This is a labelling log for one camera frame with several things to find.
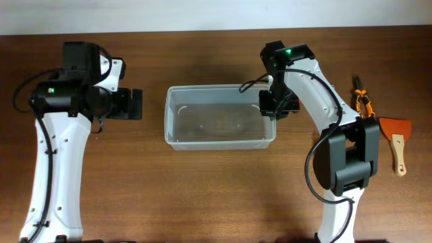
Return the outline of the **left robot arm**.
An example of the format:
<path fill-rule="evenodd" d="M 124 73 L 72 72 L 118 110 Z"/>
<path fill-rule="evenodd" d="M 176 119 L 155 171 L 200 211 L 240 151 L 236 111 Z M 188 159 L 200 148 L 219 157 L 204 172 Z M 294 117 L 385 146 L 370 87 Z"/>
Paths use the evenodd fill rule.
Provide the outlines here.
<path fill-rule="evenodd" d="M 81 242 L 80 188 L 93 122 L 140 120 L 142 91 L 119 87 L 126 63 L 103 47 L 66 42 L 63 66 L 36 74 L 30 97 L 35 117 L 36 168 L 20 242 Z"/>

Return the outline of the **clear plastic container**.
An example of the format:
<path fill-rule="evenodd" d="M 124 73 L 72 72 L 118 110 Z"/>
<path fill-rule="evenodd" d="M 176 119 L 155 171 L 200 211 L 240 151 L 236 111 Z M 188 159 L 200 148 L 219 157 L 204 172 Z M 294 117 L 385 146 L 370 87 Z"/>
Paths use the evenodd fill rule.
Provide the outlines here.
<path fill-rule="evenodd" d="M 176 151 L 265 149 L 276 138 L 276 122 L 261 115 L 258 84 L 172 86 L 165 102 L 165 141 Z"/>

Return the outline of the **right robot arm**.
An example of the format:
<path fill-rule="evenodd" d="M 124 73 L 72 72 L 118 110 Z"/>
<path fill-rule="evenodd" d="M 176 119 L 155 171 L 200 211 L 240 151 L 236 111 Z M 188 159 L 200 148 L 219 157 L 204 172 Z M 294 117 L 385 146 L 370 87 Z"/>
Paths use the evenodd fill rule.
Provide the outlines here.
<path fill-rule="evenodd" d="M 306 185 L 323 203 L 314 241 L 353 242 L 358 202 L 378 169 L 378 123 L 344 102 L 306 44 L 267 43 L 260 58 L 269 79 L 261 114 L 279 120 L 303 105 L 319 133 L 304 162 Z"/>

